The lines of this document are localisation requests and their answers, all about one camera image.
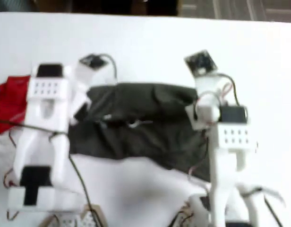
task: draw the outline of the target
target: white table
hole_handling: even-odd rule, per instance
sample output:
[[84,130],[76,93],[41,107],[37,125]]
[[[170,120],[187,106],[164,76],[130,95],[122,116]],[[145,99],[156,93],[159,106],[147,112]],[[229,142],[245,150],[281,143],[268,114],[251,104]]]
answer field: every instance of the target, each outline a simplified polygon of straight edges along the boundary
[[[0,83],[8,75],[28,74],[42,61],[72,64],[90,52],[104,52],[116,60],[120,81],[193,87],[183,58],[202,49],[235,79],[239,100],[248,107],[259,141],[260,174],[254,171],[254,178],[281,190],[291,214],[291,24],[0,13]],[[74,160],[111,227],[166,226],[197,190],[184,174],[145,158]],[[0,185],[0,226],[7,223],[6,206]],[[7,226],[38,221],[36,214],[21,214]]]

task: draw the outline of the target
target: red fabric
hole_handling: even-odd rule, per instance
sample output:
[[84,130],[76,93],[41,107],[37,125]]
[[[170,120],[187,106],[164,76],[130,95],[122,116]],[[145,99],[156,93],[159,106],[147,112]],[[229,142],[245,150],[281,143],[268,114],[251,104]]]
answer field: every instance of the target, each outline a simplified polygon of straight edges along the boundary
[[[26,95],[30,76],[8,77],[0,85],[0,120],[21,122],[25,118]],[[0,123],[0,133],[12,126]]]

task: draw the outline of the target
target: cable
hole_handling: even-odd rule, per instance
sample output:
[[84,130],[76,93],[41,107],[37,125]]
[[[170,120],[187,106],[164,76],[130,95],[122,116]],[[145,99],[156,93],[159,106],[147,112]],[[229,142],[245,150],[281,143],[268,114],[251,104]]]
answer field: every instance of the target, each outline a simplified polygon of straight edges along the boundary
[[237,97],[236,84],[235,84],[235,81],[233,80],[233,78],[230,77],[229,75],[224,74],[224,73],[217,73],[217,75],[220,76],[220,77],[227,78],[227,79],[229,79],[231,81],[232,87],[233,87],[233,90],[234,90],[234,97],[235,97],[236,104],[240,105],[240,103],[238,101],[238,97]]
[[284,206],[286,206],[286,203],[285,203],[285,200],[284,198],[280,195],[279,192],[276,192],[274,190],[271,190],[269,188],[264,188],[264,187],[256,187],[254,188],[253,190],[251,190],[250,192],[247,192],[247,193],[242,193],[240,194],[242,198],[244,199],[247,199],[248,197],[256,194],[256,193],[259,193],[259,192],[265,192],[267,194],[270,194],[274,197],[276,197],[278,200],[281,201],[281,203],[283,203]]
[[[44,129],[44,128],[41,128],[41,127],[36,127],[36,126],[32,126],[32,125],[25,125],[25,124],[21,124],[21,123],[17,123],[17,122],[11,122],[11,121],[5,121],[5,120],[0,120],[0,123],[4,123],[4,124],[9,124],[9,125],[13,125],[13,126],[20,126],[20,127],[25,127],[25,128],[30,128],[30,129],[34,129],[34,130],[39,130],[39,131],[44,131],[44,132],[50,132],[52,133],[52,135],[50,136],[50,139],[56,135],[60,135],[60,134],[64,134],[66,136],[68,136],[67,133],[65,132],[59,132],[59,131],[52,131],[52,130],[49,130],[49,129]],[[85,196],[86,196],[86,199],[87,199],[87,203],[88,203],[88,207],[89,207],[89,210],[91,211],[92,213],[92,218],[93,218],[93,221],[94,223],[100,223],[101,226],[103,226],[103,224],[101,223],[96,211],[92,208],[92,204],[90,202],[90,198],[89,198],[89,194],[87,192],[87,188],[86,188],[86,185],[85,185],[85,182],[77,168],[77,166],[75,165],[71,155],[69,154],[69,160],[77,174],[77,176],[79,177],[79,180],[83,186],[83,189],[84,189],[84,193],[85,193]],[[9,219],[9,210],[7,210],[7,219],[8,220],[14,220],[14,218],[18,215],[19,212],[17,212],[11,219]]]
[[99,219],[96,211],[92,208],[92,204],[91,204],[91,201],[90,201],[90,197],[89,197],[89,194],[88,194],[88,191],[87,191],[85,182],[84,182],[84,180],[83,180],[83,178],[82,178],[82,176],[81,176],[81,174],[80,174],[77,166],[75,165],[75,163],[74,163],[71,155],[69,155],[69,160],[70,160],[70,162],[71,162],[71,164],[72,164],[72,166],[73,166],[73,168],[74,168],[77,176],[79,177],[79,180],[81,182],[81,185],[83,186],[83,189],[84,189],[84,192],[85,192],[85,195],[86,195],[86,199],[87,199],[87,203],[88,203],[88,207],[89,207],[89,210],[91,211],[91,214],[92,214],[92,218],[93,218],[94,223],[98,223],[99,222],[100,223],[100,226],[103,227],[103,224],[100,221],[100,219]]
[[9,124],[9,125],[12,125],[12,126],[20,126],[20,127],[29,128],[29,129],[35,129],[35,130],[44,131],[44,132],[49,132],[49,133],[53,133],[55,135],[58,135],[58,134],[67,135],[67,133],[65,133],[63,131],[52,131],[52,130],[49,130],[49,129],[44,129],[44,128],[36,127],[36,126],[33,126],[33,125],[26,125],[26,124],[21,124],[21,123],[17,123],[17,122],[7,121],[7,120],[0,120],[0,123]]
[[13,146],[16,148],[16,147],[17,147],[17,145],[15,144],[15,142],[14,142],[14,140],[13,140],[12,136],[11,136],[11,130],[9,130],[8,136],[9,136],[9,139],[10,139],[11,143],[12,143],[12,144],[13,144]]
[[275,221],[277,222],[279,227],[283,227],[281,221],[279,220],[278,216],[276,215],[275,211],[273,210],[272,206],[269,204],[269,202],[267,201],[266,197],[264,196],[264,202],[267,206],[267,208],[269,209],[269,211],[271,212],[273,218],[275,219]]
[[114,79],[117,80],[117,67],[116,67],[116,62],[115,60],[112,58],[111,55],[107,54],[107,53],[101,53],[98,55],[99,57],[106,57],[106,58],[109,58],[112,65],[113,65],[113,68],[114,68]]
[[205,184],[204,185],[200,185],[201,184],[200,182],[197,182],[197,183],[196,182],[193,182],[191,177],[192,177],[193,172],[196,169],[198,169],[202,165],[202,163],[205,161],[205,159],[206,159],[206,157],[208,155],[208,143],[209,143],[209,138],[207,137],[206,138],[206,141],[205,141],[206,147],[205,147],[205,153],[204,153],[203,157],[199,160],[199,162],[197,164],[193,165],[188,170],[188,181],[190,181],[191,183],[194,183],[194,184],[202,187],[206,191],[206,194],[207,195],[209,195],[209,190],[207,189],[207,187],[205,186]]
[[188,215],[187,217],[185,217],[181,223],[180,223],[180,227],[183,227],[184,222],[186,222],[188,219],[190,219],[192,216],[194,216],[194,213],[192,213],[191,215]]
[[9,214],[10,214],[10,212],[9,212],[9,210],[7,210],[7,220],[13,221],[17,217],[17,215],[19,214],[19,211],[15,212],[15,214],[11,218],[10,218]]

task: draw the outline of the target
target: floor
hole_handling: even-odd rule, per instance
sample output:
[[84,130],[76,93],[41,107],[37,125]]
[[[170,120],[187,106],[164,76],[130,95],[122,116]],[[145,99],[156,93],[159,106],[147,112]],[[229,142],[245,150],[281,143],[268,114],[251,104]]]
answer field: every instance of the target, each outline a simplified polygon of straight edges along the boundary
[[181,17],[291,22],[291,0],[181,0]]

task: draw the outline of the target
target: black cloth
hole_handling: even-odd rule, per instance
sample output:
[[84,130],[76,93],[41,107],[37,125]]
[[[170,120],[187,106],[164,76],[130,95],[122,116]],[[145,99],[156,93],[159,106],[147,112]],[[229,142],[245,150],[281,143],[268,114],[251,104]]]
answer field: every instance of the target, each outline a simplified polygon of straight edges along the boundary
[[[205,156],[205,139],[185,112],[197,93],[164,84],[121,83],[93,87],[84,121],[70,127],[70,153],[123,159],[148,157],[167,169],[185,173]],[[145,121],[135,128],[127,122]],[[208,155],[195,176],[209,181]]]

